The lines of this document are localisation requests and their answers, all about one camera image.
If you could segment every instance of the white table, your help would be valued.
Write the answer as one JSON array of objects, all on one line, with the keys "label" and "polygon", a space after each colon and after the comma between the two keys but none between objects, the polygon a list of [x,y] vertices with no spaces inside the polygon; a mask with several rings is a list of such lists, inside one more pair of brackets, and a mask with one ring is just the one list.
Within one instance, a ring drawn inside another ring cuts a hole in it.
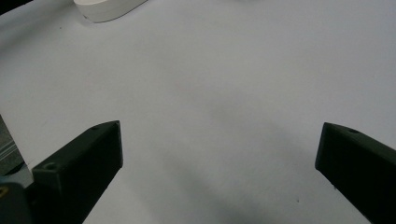
[{"label": "white table", "polygon": [[0,114],[34,167],[119,119],[124,167],[85,223],[369,223],[314,168],[324,121],[396,147],[392,0],[70,0],[0,17]]}]

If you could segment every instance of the white surface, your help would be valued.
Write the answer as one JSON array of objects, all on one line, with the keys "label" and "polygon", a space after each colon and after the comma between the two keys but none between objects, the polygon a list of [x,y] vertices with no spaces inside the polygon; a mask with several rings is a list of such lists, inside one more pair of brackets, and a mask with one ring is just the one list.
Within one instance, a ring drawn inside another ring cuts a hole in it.
[{"label": "white surface", "polygon": [[111,21],[147,0],[74,0],[79,11],[93,22]]},{"label": "white surface", "polygon": [[0,113],[30,167],[121,122],[85,223],[369,223],[314,168],[324,121],[396,147],[394,1],[72,1],[0,17]]}]

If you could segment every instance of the white cylindrical object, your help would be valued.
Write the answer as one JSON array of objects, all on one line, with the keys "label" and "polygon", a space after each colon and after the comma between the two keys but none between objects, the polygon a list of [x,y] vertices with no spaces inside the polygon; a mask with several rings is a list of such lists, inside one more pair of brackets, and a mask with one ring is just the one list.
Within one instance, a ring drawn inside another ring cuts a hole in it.
[{"label": "white cylindrical object", "polygon": [[111,21],[147,0],[74,0],[79,11],[93,22]]}]

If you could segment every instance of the screw hole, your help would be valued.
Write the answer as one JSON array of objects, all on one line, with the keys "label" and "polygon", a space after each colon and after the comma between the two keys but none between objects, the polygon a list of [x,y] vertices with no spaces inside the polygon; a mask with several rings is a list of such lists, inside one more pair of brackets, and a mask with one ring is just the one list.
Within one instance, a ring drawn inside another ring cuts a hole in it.
[{"label": "screw hole", "polygon": [[6,195],[8,192],[8,187],[0,187],[0,198]]},{"label": "screw hole", "polygon": [[47,169],[47,170],[56,170],[57,167],[58,166],[56,165],[55,162],[50,162],[50,163],[47,163],[44,165],[44,169]]},{"label": "screw hole", "polygon": [[359,133],[358,131],[353,130],[353,129],[349,129],[349,132],[350,132],[350,133]]}]

